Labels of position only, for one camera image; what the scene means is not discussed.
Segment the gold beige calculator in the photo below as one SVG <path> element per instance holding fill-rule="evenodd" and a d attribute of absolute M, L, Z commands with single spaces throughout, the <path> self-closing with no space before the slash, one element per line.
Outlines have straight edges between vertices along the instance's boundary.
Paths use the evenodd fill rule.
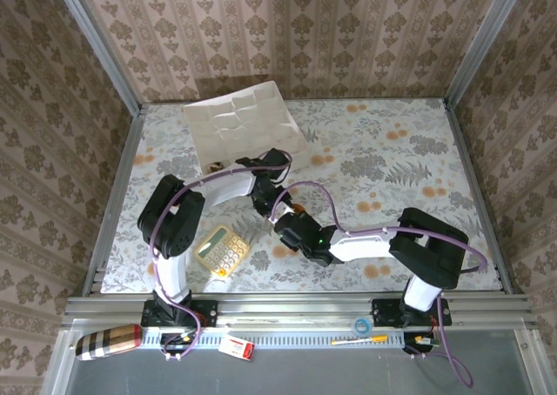
<path fill-rule="evenodd" d="M 227 278 L 250 251 L 250 245 L 225 225 L 218 225 L 200 243 L 194 256 L 212 274 Z"/>

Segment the white divided organizer box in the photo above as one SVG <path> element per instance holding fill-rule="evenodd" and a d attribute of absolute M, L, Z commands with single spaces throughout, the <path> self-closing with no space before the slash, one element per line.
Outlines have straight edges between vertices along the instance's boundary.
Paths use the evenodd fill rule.
<path fill-rule="evenodd" d="M 187 104 L 183 113 L 203 174 L 271 148 L 289 152 L 294 171 L 309 164 L 309 144 L 273 81 Z"/>

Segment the floral table cover sheet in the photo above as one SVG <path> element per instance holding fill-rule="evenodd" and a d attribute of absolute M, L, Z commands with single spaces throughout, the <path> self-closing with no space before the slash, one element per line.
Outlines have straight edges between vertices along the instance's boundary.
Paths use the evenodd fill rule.
<path fill-rule="evenodd" d="M 286 182 L 292 198 L 321 224 L 394 225 L 415 207 L 465 232 L 489 255 L 459 151 L 439 99 L 304 100 L 287 108 L 309 144 L 309 164 Z M 179 104 L 152 105 L 133 161 L 101 290 L 147 293 L 155 284 L 152 260 L 137 226 L 159 180 L 197 177 L 199 163 Z M 392 258 L 365 258 L 322 267 L 291 251 L 271 224 L 240 197 L 205 211 L 197 236 L 225 225 L 251 246 L 227 278 L 187 255 L 195 292 L 399 291 L 410 277 Z"/>

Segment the red white card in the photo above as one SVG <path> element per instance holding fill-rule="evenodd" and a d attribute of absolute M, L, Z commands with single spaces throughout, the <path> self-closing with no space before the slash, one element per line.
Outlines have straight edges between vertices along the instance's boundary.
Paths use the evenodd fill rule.
<path fill-rule="evenodd" d="M 220 340 L 218 351 L 234 358 L 251 361 L 255 347 L 256 345 L 248 340 L 226 334 Z"/>

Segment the plaid rolled fabric bundle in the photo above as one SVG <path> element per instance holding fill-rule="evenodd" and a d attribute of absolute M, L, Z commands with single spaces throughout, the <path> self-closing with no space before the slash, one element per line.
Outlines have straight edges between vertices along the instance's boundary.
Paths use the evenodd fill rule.
<path fill-rule="evenodd" d="M 137 349 L 143 342 L 144 330 L 130 324 L 95 331 L 81 337 L 75 347 L 78 360 L 90 361 Z"/>

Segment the aluminium frame front rail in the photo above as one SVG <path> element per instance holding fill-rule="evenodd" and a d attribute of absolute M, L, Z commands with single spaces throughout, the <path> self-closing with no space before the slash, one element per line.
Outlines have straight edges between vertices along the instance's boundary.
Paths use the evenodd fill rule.
<path fill-rule="evenodd" d="M 241 331 L 347 331 L 350 321 L 372 310 L 372 301 L 399 292 L 256 292 L 195 294 L 218 302 L 217 328 Z M 70 298 L 64 329 L 93 331 L 138 323 L 148 294 L 95 294 Z M 445 294 L 455 331 L 533 329 L 537 325 L 527 297 L 502 291 Z"/>

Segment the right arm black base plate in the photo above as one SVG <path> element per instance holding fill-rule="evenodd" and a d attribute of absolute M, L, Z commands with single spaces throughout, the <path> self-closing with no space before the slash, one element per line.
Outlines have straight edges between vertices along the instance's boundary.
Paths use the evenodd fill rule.
<path fill-rule="evenodd" d="M 441 318 L 444 325 L 452 324 L 451 312 L 445 299 L 441 299 L 441 311 L 438 304 L 433 303 L 428 311 L 411 308 L 398 298 L 374 299 L 371 315 L 376 327 L 407 328 L 409 326 L 431 326 L 433 319 L 439 323 Z"/>

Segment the yellow handled pen tool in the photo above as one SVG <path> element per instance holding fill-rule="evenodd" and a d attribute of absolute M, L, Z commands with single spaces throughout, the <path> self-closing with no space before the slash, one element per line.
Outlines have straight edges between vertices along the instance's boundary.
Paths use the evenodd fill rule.
<path fill-rule="evenodd" d="M 382 335 L 374 335 L 364 338 L 345 338 L 345 339 L 336 339 L 331 342 L 331 345 L 352 345 L 352 344 L 364 344 L 364 343 L 371 343 L 371 344 L 383 344 L 389 341 L 389 337 L 386 334 Z"/>

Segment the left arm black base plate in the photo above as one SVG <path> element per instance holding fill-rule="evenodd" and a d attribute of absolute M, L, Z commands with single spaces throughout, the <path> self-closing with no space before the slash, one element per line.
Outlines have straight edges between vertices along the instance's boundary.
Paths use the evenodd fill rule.
<path fill-rule="evenodd" d="M 198 318 L 201 327 L 215 327 L 218 319 L 218 302 L 192 300 L 189 310 Z M 197 326 L 191 314 L 168 305 L 164 301 L 148 300 L 144 303 L 140 322 L 142 327 L 192 327 Z"/>

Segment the aluminium frame side rail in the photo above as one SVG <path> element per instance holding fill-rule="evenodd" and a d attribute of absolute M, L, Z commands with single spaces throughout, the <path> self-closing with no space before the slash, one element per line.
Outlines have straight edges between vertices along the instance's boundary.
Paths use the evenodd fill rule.
<path fill-rule="evenodd" d="M 522 294 L 522 290 L 514 280 L 513 269 L 509 262 L 505 260 L 501 252 L 496 231 L 493 228 L 493 223 L 489 217 L 487 203 L 480 188 L 480 180 L 478 179 L 473 161 L 466 146 L 466 141 L 454 108 L 449 104 L 447 99 L 443 99 L 442 102 L 446 110 L 446 117 L 451 127 L 456 147 L 459 151 L 460 161 L 466 174 L 466 180 L 469 184 L 472 199 L 480 219 L 480 225 L 487 241 L 487 247 L 491 252 L 491 258 L 499 274 L 502 289 L 506 293 Z"/>
<path fill-rule="evenodd" d="M 82 288 L 82 297 L 99 293 L 104 272 L 111 254 L 111 247 L 117 231 L 127 184 L 131 175 L 139 142 L 142 138 L 144 120 L 148 105 L 141 105 L 138 114 L 131 120 L 131 126 L 124 144 L 111 194 L 104 211 L 103 221 L 97 235 L 91 262 Z"/>

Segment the aluminium frame corner post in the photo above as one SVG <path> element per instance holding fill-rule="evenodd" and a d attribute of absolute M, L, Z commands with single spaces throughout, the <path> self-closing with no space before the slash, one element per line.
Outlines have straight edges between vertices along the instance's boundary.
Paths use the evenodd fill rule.
<path fill-rule="evenodd" d="M 102 32 L 92 9 L 86 0 L 64 0 L 64 3 L 74 16 L 79 29 L 83 32 L 127 110 L 133 118 L 137 117 L 142 105 L 119 65 L 108 38 Z"/>
<path fill-rule="evenodd" d="M 493 0 L 444 97 L 454 108 L 479 71 L 517 0 Z"/>

